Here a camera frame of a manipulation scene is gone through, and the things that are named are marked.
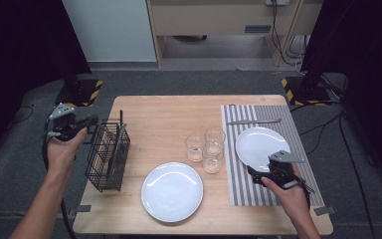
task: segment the plate rim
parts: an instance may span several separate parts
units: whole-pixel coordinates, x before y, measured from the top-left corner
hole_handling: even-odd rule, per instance
[[[166,220],[166,219],[161,219],[159,216],[155,215],[154,213],[151,213],[150,210],[148,210],[148,208],[147,208],[147,206],[146,206],[146,204],[145,204],[145,202],[144,202],[144,195],[143,195],[144,193],[143,193],[143,191],[145,190],[145,184],[146,184],[146,181],[147,181],[148,177],[151,175],[151,173],[155,172],[155,171],[156,171],[159,167],[161,167],[161,166],[165,166],[165,165],[174,165],[174,164],[176,164],[176,165],[178,165],[178,164],[179,164],[179,165],[183,165],[183,166],[185,166],[185,167],[191,169],[191,171],[192,171],[193,173],[195,173],[195,175],[196,175],[197,178],[198,178],[197,183],[201,185],[201,194],[199,195],[199,198],[198,198],[198,200],[197,200],[198,202],[196,203],[195,208],[193,208],[192,210],[190,210],[190,213],[188,213],[186,216],[181,217],[181,218],[179,218],[179,219],[175,219],[175,220]],[[191,167],[190,165],[188,165],[188,164],[186,164],[186,163],[173,161],[173,162],[165,162],[165,163],[162,163],[162,164],[156,166],[155,168],[153,168],[153,169],[147,174],[147,176],[145,177],[145,179],[144,179],[144,181],[143,181],[143,183],[142,183],[142,186],[141,186],[141,196],[140,196],[140,198],[141,198],[141,204],[142,204],[142,206],[144,207],[145,211],[146,211],[151,217],[153,217],[154,219],[159,220],[159,221],[161,221],[161,222],[179,222],[179,221],[182,221],[182,220],[187,219],[188,217],[190,217],[191,215],[193,215],[193,214],[197,211],[197,209],[198,209],[198,208],[200,207],[200,205],[201,205],[201,202],[203,201],[203,194],[204,194],[204,184],[203,184],[203,180],[202,180],[200,174],[199,174],[193,167]]]
[[[245,131],[247,131],[247,130],[250,130],[250,129],[262,129],[262,130],[266,130],[266,129],[267,129],[267,130],[269,130],[269,131],[273,131],[273,132],[277,133],[281,138],[284,139],[285,144],[286,144],[287,147],[289,148],[289,151],[288,151],[288,152],[290,152],[290,145],[289,145],[289,143],[288,143],[287,140],[284,138],[284,136],[281,135],[279,132],[277,132],[277,131],[275,131],[275,130],[273,130],[273,129],[271,129],[271,128],[268,128],[268,127],[262,127],[262,126],[249,127],[249,128],[246,128],[245,130],[243,130],[243,131],[238,135],[237,140],[235,141],[235,152],[236,152],[236,154],[237,154],[237,156],[238,156],[238,159],[239,159],[244,165],[250,165],[250,164],[249,164],[249,163],[246,164],[246,163],[241,159],[241,157],[239,156],[239,154],[238,154],[238,141],[239,141],[240,137],[243,135],[243,133],[244,133]]]

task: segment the silver utensil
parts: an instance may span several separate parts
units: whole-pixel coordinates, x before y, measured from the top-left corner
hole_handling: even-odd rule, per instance
[[[271,123],[271,122],[280,122],[282,119],[264,119],[264,120],[250,120],[250,119],[242,119],[227,122],[226,124],[248,124],[248,123]]]

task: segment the human arm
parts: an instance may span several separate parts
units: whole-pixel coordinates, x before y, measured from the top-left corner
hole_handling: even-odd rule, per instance
[[[294,164],[292,164],[292,168],[294,174],[300,177],[299,170]],[[318,230],[309,214],[309,208],[302,187],[296,185],[288,190],[283,190],[266,177],[263,177],[262,181],[278,197],[286,215],[295,227],[299,239],[320,238]]]
[[[51,138],[48,143],[49,168],[27,214],[13,231],[13,238],[52,238],[56,216],[64,197],[76,152],[86,137],[83,128],[70,141]]]

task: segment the power strip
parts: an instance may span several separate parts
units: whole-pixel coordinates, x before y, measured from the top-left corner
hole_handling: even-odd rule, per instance
[[[276,5],[278,6],[286,6],[289,5],[290,0],[266,0],[267,6],[273,6],[274,2],[276,2]]]

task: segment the glass cup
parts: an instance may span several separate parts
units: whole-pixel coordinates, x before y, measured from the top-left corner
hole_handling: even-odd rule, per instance
[[[202,135],[189,135],[185,139],[185,145],[187,146],[188,159],[191,161],[203,160],[203,149],[206,145],[206,138]]]
[[[223,161],[223,150],[213,154],[209,151],[208,147],[203,150],[203,168],[208,173],[219,172]]]
[[[208,153],[216,155],[223,151],[226,135],[220,127],[210,128],[206,131],[205,136]]]

